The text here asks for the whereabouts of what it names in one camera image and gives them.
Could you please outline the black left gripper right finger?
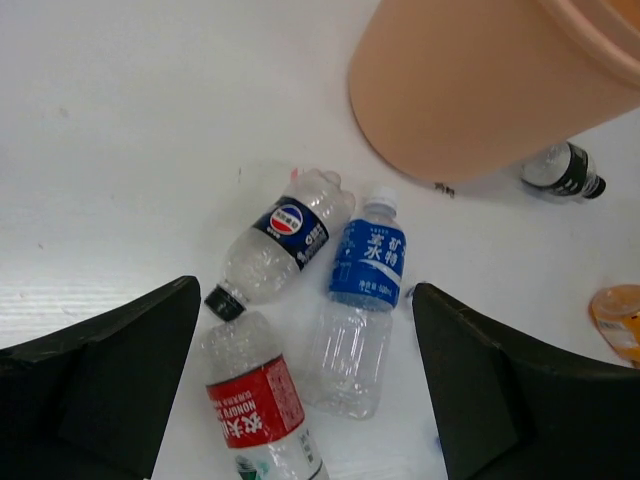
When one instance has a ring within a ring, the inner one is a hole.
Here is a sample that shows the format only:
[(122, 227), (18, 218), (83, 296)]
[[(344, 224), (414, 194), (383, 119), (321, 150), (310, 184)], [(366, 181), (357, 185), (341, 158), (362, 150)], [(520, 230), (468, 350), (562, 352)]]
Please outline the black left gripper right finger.
[(552, 346), (429, 283), (416, 336), (451, 479), (635, 479), (639, 373)]

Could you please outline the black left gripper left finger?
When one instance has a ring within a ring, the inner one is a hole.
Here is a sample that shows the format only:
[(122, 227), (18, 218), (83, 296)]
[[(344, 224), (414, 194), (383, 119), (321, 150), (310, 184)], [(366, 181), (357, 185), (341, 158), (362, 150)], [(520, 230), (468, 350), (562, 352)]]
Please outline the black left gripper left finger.
[(182, 276), (2, 349), (2, 478), (151, 478), (200, 304)]

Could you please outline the orange juice bottle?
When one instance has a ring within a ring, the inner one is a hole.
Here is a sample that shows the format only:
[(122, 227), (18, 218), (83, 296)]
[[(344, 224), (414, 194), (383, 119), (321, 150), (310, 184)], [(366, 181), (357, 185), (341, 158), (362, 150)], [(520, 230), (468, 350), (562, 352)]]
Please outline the orange juice bottle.
[(639, 285), (600, 289), (591, 299), (589, 314), (609, 346), (633, 368), (639, 368)]

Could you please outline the blue label clear bottle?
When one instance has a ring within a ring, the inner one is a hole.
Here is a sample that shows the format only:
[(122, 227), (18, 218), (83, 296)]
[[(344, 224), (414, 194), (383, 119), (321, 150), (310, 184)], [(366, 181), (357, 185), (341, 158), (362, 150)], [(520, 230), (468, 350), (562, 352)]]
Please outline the blue label clear bottle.
[(396, 191), (376, 186), (344, 228), (302, 373), (301, 397), (365, 420), (379, 405), (407, 240)]

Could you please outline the red label clear bottle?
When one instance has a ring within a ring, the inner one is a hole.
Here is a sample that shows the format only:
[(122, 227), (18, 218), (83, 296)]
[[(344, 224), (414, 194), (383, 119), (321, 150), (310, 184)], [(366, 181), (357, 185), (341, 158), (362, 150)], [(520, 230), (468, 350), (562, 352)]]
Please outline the red label clear bottle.
[(249, 312), (201, 337), (205, 388), (241, 479), (327, 479), (329, 473), (283, 349)]

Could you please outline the Pepsi label clear bottle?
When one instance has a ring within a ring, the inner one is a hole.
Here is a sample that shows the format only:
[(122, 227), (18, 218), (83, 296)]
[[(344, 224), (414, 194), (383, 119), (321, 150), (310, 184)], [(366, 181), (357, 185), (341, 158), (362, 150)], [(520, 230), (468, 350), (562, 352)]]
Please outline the Pepsi label clear bottle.
[(204, 304), (229, 322), (250, 306), (269, 303), (296, 280), (355, 211), (353, 193), (331, 170), (311, 169), (230, 246), (221, 279)]

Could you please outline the black label small bottle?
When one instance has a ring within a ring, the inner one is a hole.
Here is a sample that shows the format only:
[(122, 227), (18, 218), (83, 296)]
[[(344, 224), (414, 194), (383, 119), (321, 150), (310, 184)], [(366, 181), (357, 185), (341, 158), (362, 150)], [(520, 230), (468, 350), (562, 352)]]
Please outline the black label small bottle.
[(607, 186), (587, 151), (569, 141), (554, 144), (525, 160), (520, 180), (531, 189), (561, 199), (594, 200)]

